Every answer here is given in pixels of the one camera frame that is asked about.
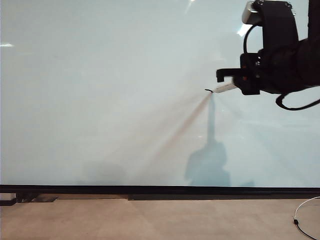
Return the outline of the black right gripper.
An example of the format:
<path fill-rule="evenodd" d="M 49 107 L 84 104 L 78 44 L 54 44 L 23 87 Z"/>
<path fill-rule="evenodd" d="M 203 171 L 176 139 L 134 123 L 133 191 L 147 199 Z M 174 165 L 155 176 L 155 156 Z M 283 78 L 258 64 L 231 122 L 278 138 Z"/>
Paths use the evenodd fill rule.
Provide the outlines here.
<path fill-rule="evenodd" d="M 232 77 L 232 84 L 241 89 L 245 96 L 259 95 L 259 79 L 256 77 L 255 72 L 257 60 L 257 53 L 243 53 L 240 56 L 240 67 L 246 70 L 245 75 L 242 76 L 241 68 L 221 68 L 216 70 L 217 82 L 222 83 L 226 77 Z"/>

